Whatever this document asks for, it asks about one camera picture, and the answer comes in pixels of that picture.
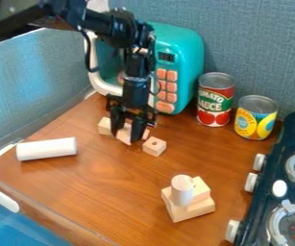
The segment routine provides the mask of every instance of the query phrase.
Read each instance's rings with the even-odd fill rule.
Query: yellow label can
[[[245,96],[239,100],[234,130],[241,136],[252,140],[264,140],[272,132],[278,107],[264,96]]]

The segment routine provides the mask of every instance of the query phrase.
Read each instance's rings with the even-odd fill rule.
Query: rectangular wooden block
[[[193,178],[193,182],[195,184],[193,188],[193,199],[191,203],[196,203],[198,201],[202,201],[205,199],[208,199],[210,197],[210,188],[208,185],[201,179],[201,177],[195,177]],[[161,194],[165,197],[171,197],[171,186],[164,188],[161,191]],[[170,204],[171,207],[176,207],[172,201]]]
[[[98,132],[100,135],[111,135],[111,120],[103,117],[98,123]]]
[[[195,183],[193,189],[193,200],[185,207],[175,206],[171,200],[171,186],[161,191],[161,198],[166,204],[166,208],[173,222],[183,221],[189,218],[200,216],[215,211],[215,204],[210,197],[210,189],[200,178],[193,178]]]
[[[116,138],[127,145],[131,145],[131,124],[125,123],[124,127],[117,131]]]
[[[143,133],[143,136],[142,136],[142,140],[146,141],[147,138],[148,138],[148,135],[149,135],[150,131],[148,129],[145,130],[145,132]]]
[[[166,209],[174,223],[215,211],[215,204],[211,197],[197,201],[186,207],[175,206],[170,196],[166,195],[165,192],[161,194],[161,198],[166,204]]]
[[[166,142],[151,136],[142,144],[142,150],[149,155],[158,157],[166,149]]]

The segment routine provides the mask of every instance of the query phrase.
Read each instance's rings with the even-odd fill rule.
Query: white wooden cylinder
[[[36,160],[77,154],[75,137],[18,143],[16,154],[19,160]]]
[[[188,206],[193,199],[194,182],[187,175],[177,175],[171,180],[171,200],[174,205]]]

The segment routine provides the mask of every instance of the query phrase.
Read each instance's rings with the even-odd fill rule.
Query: can label
[[[230,120],[234,86],[229,88],[199,87],[198,120],[208,126],[224,126]]]
[[[276,116],[276,111],[272,113],[253,113],[243,108],[238,108],[234,130],[245,138],[263,140],[273,130]]]

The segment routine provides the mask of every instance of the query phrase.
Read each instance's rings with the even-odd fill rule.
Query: wooden table
[[[275,130],[252,141],[226,127],[199,125],[195,109],[160,116],[151,135],[167,141],[158,158],[99,135],[106,100],[95,94],[28,137],[75,136],[79,154],[20,162],[14,149],[0,158],[0,180],[43,205],[122,245],[230,245],[230,219],[240,220],[252,195],[243,190],[256,153],[268,153]],[[200,176],[211,188],[212,214],[172,223],[160,190],[177,174]]]

